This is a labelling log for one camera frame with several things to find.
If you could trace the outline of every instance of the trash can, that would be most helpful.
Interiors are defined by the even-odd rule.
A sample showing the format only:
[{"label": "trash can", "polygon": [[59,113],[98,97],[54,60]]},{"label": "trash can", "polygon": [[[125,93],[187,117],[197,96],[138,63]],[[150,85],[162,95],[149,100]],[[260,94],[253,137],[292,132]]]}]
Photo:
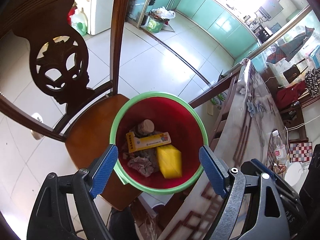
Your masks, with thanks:
[{"label": "trash can", "polygon": [[[182,152],[182,177],[165,179],[160,171],[145,178],[127,166],[121,147],[127,143],[126,133],[136,124],[150,119],[155,130],[169,132],[172,145]],[[124,184],[150,194],[173,194],[191,186],[201,175],[199,149],[208,145],[204,125],[193,108],[175,95],[164,92],[146,92],[130,99],[119,110],[110,132],[110,143],[119,150],[115,172]]]},{"label": "trash can", "polygon": [[154,19],[152,16],[149,16],[149,22],[148,22],[148,30],[153,33],[158,33],[164,25],[164,22],[160,22],[157,19]]}]

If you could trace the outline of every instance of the plaid cloth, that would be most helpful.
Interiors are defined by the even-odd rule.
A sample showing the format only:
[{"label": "plaid cloth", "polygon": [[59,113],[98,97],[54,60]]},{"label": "plaid cloth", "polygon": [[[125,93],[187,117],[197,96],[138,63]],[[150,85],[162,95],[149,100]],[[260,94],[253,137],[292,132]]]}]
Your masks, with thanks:
[{"label": "plaid cloth", "polygon": [[286,57],[286,54],[279,47],[276,48],[276,51],[268,56],[267,62],[276,64],[278,61]]},{"label": "plaid cloth", "polygon": [[306,27],[306,31],[294,37],[291,41],[280,45],[276,48],[276,51],[268,56],[267,62],[272,64],[277,63],[285,57],[285,60],[289,62],[302,48],[302,46],[309,40],[311,37],[314,28]]},{"label": "plaid cloth", "polygon": [[290,143],[290,162],[308,162],[312,158],[312,142]]}]

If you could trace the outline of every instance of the red cloth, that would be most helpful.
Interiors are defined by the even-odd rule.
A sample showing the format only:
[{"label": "red cloth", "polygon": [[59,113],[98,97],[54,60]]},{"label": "red cloth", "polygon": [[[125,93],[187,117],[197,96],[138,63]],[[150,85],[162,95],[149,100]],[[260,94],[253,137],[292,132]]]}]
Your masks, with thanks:
[{"label": "red cloth", "polygon": [[298,98],[303,94],[306,88],[307,85],[303,80],[292,87],[279,90],[276,97],[276,106],[278,109],[281,110],[291,103],[298,101]]}]

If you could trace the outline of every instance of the handbag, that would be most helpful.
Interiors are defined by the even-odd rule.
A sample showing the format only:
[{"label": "handbag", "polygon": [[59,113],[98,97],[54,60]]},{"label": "handbag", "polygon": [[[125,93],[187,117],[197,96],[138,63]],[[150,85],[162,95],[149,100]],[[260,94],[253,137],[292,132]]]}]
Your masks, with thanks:
[{"label": "handbag", "polygon": [[283,72],[284,77],[291,84],[298,76],[300,76],[308,67],[306,67],[302,72],[298,69],[297,65],[306,59],[299,61],[297,64],[293,64],[291,68]]},{"label": "handbag", "polygon": [[319,96],[320,69],[313,69],[306,73],[304,81],[308,87],[311,97]]}]

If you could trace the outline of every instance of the screw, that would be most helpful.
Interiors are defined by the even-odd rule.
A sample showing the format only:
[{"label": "screw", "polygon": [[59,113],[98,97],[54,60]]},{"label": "screw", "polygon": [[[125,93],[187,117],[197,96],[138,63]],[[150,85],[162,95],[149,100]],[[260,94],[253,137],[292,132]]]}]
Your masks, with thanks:
[{"label": "screw", "polygon": [[54,176],[55,176],[54,172],[51,172],[51,173],[49,173],[49,174],[47,175],[47,178],[48,178],[48,179],[52,179],[52,178],[54,178]]},{"label": "screw", "polygon": [[261,177],[263,177],[264,179],[269,179],[270,178],[268,173],[262,173]]},{"label": "screw", "polygon": [[231,168],[230,171],[233,174],[237,174],[239,172],[239,170],[237,168]]},{"label": "screw", "polygon": [[88,170],[86,168],[79,169],[80,174],[86,174],[87,172],[88,172]]}]

